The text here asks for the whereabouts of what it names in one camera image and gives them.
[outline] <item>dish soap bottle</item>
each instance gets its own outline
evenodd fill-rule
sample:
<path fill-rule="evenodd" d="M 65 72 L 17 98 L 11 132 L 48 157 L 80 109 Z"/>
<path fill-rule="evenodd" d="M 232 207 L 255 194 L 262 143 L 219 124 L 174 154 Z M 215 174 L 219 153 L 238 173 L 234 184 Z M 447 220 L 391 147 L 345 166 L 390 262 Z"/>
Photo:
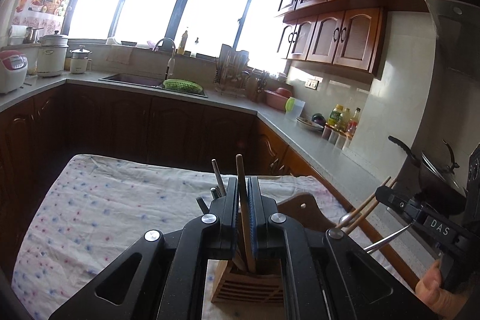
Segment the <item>dish soap bottle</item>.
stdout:
<path fill-rule="evenodd" d="M 190 52 L 190 56 L 191 56 L 191 57 L 197 57 L 198 37 L 197 37 L 197 39 L 195 40 L 195 43 L 194 43 L 193 46 L 194 46 L 194 47 L 193 47 L 193 49 L 192 49 L 191 52 Z"/>
<path fill-rule="evenodd" d="M 180 41 L 180 45 L 177 49 L 177 53 L 179 55 L 184 55 L 185 45 L 187 44 L 187 39 L 188 39 L 188 27 L 187 27 L 187 30 L 185 31 L 185 33 L 183 33 L 181 36 L 182 36 L 181 37 L 182 40 Z"/>
<path fill-rule="evenodd" d="M 328 117 L 327 124 L 330 125 L 331 127 L 335 127 L 337 125 L 338 121 L 340 120 L 340 115 L 342 114 L 343 106 L 342 105 L 337 105 L 335 109 L 332 110 L 330 113 L 330 117 Z"/>

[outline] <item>bottle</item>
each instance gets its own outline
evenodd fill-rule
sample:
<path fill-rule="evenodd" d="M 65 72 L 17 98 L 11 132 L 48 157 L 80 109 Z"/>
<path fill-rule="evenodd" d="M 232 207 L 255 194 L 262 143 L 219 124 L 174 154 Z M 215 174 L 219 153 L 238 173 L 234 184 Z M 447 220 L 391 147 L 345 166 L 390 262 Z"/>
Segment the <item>bottle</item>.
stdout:
<path fill-rule="evenodd" d="M 357 109 L 355 109 L 355 114 L 353 115 L 353 117 L 350 119 L 349 123 L 347 124 L 347 127 L 346 127 L 346 134 L 350 137 L 353 137 L 353 135 L 355 134 L 355 131 L 357 130 L 357 126 L 359 124 L 359 121 L 360 121 L 360 108 L 357 107 Z"/>
<path fill-rule="evenodd" d="M 182 36 L 182 37 L 181 37 L 182 40 L 180 41 L 180 45 L 179 45 L 179 47 L 178 47 L 178 49 L 177 49 L 177 53 L 178 53 L 179 55 L 184 55 L 184 53 L 185 53 L 185 45 L 187 44 L 187 39 L 188 39 L 188 30 L 186 30 L 185 33 L 183 33 L 181 36 Z"/>
<path fill-rule="evenodd" d="M 194 47 L 193 47 L 193 49 L 192 49 L 191 52 L 190 52 L 190 56 L 191 56 L 191 57 L 197 57 L 198 37 L 197 37 L 197 39 L 195 40 L 195 43 L 194 43 L 193 46 L 194 46 Z"/>
<path fill-rule="evenodd" d="M 328 117 L 327 124 L 330 125 L 331 127 L 335 127 L 337 125 L 340 115 L 342 114 L 343 106 L 342 105 L 337 105 L 335 109 L 332 110 L 330 113 L 330 117 Z"/>
<path fill-rule="evenodd" d="M 345 131 L 349 121 L 350 121 L 350 109 L 346 107 L 345 109 L 343 109 L 342 114 L 340 115 L 340 119 L 338 120 L 338 123 L 337 123 L 337 129 L 340 131 Z"/>

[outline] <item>pink container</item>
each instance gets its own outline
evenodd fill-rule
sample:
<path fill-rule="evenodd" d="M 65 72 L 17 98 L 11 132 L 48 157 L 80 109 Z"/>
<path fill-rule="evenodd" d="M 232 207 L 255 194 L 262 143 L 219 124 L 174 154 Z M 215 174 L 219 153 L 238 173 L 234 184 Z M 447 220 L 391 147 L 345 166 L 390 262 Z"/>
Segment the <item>pink container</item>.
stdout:
<path fill-rule="evenodd" d="M 284 112 L 285 104 L 288 101 L 288 98 L 273 91 L 267 90 L 265 92 L 267 105 L 273 107 L 273 109 L 281 110 Z"/>

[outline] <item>countertop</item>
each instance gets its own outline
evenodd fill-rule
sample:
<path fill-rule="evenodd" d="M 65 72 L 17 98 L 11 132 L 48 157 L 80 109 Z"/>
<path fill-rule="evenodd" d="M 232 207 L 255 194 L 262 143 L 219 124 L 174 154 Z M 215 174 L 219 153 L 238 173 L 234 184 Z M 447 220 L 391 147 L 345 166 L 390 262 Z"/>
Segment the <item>countertop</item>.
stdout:
<path fill-rule="evenodd" d="M 380 185 L 379 180 L 347 157 L 339 148 L 322 139 L 319 134 L 301 128 L 296 121 L 285 118 L 284 113 L 269 106 L 253 103 L 245 98 L 222 95 L 207 88 L 205 92 L 208 97 L 203 98 L 158 90 L 156 88 L 129 86 L 99 80 L 114 74 L 89 71 L 85 74 L 63 72 L 61 76 L 47 78 L 30 76 L 25 80 L 26 84 L 22 88 L 0 95 L 0 112 L 24 99 L 64 83 L 141 92 L 154 96 L 222 107 L 256 115 L 354 206 L 361 204 Z M 367 220 L 383 237 L 402 228 L 400 222 L 382 204 L 375 208 Z M 434 261 L 430 252 L 410 232 L 405 232 L 392 241 L 390 245 L 418 277 L 422 276 Z"/>

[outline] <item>rice cooker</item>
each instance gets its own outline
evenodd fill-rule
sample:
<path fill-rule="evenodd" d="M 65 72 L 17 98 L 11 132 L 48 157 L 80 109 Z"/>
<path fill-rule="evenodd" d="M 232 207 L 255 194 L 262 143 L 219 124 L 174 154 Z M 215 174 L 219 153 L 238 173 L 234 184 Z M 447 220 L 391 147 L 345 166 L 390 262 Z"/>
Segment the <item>rice cooker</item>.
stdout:
<path fill-rule="evenodd" d="M 27 57 L 18 51 L 0 52 L 0 93 L 23 85 L 27 75 Z"/>
<path fill-rule="evenodd" d="M 58 76 L 65 67 L 65 56 L 68 48 L 68 36 L 49 34 L 40 38 L 40 49 L 37 59 L 38 76 Z"/>

